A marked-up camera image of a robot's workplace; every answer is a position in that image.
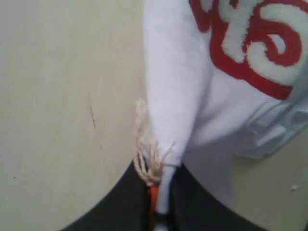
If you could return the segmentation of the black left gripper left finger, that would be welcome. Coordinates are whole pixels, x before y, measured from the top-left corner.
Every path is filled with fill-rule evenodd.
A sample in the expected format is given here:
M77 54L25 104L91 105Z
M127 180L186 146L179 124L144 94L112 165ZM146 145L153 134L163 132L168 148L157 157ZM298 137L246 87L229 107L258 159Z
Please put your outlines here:
M64 231L147 231L149 194L130 163L111 191Z

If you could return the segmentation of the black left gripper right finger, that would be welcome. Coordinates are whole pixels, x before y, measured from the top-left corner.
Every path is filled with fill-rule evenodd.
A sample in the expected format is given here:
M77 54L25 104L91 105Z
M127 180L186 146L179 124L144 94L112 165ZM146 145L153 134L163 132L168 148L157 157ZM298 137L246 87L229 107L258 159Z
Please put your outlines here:
M172 179L169 209L171 231L262 231L208 193L185 165Z

